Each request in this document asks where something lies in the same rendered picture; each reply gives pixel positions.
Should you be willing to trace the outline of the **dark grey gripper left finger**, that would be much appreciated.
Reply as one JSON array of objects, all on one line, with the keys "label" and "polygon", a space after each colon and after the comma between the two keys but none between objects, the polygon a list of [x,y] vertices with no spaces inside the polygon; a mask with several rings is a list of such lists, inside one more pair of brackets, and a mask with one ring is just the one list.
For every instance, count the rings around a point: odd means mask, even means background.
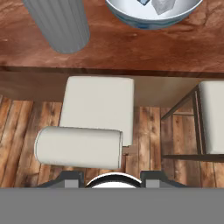
[{"label": "dark grey gripper left finger", "polygon": [[84,188],[84,173],[82,171],[62,171],[51,181],[38,185],[38,188]]}]

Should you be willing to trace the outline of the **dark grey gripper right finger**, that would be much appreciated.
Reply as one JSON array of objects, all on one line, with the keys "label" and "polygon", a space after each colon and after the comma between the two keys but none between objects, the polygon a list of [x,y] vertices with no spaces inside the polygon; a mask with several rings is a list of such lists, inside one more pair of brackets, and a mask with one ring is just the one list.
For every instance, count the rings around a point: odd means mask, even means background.
[{"label": "dark grey gripper right finger", "polygon": [[141,171],[142,188],[173,188],[185,187],[174,180],[169,180],[163,171]]}]

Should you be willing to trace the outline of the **ribbed clear glass cup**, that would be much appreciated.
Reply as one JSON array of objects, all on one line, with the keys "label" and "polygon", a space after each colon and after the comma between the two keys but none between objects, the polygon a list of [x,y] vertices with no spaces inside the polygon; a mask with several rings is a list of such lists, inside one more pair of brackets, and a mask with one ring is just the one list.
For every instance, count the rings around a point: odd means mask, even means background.
[{"label": "ribbed clear glass cup", "polygon": [[76,53],[90,40],[82,0],[22,0],[51,48]]}]

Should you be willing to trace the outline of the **white and blue ice bowl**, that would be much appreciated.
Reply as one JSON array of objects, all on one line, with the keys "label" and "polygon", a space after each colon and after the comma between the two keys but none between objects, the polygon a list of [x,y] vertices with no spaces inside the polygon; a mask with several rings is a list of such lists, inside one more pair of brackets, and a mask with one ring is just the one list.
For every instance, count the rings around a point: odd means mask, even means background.
[{"label": "white and blue ice bowl", "polygon": [[122,22],[143,30],[159,30],[188,17],[203,0],[175,0],[172,9],[160,15],[150,0],[142,5],[138,0],[105,0],[111,12]]}]

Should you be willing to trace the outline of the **white and black round object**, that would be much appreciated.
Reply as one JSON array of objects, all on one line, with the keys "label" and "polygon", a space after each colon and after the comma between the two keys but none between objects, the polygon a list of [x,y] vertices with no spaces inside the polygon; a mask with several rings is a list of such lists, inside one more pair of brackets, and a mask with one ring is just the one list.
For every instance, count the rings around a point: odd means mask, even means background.
[{"label": "white and black round object", "polygon": [[140,188],[142,181],[126,173],[109,172],[101,174],[90,180],[87,183],[86,188],[94,188],[97,186],[105,187],[105,185],[108,183],[117,183],[116,188],[120,188],[121,184],[125,184],[126,188]]}]

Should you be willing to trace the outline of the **cream cushioned stool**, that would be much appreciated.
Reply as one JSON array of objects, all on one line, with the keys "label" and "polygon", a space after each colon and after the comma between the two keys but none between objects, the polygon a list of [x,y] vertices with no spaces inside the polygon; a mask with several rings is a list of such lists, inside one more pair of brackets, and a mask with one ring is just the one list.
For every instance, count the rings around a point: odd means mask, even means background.
[{"label": "cream cushioned stool", "polygon": [[224,80],[204,80],[161,115],[161,158],[224,163]]},{"label": "cream cushioned stool", "polygon": [[44,165],[116,170],[124,147],[133,143],[134,81],[120,77],[67,79],[58,126],[35,139]]}]

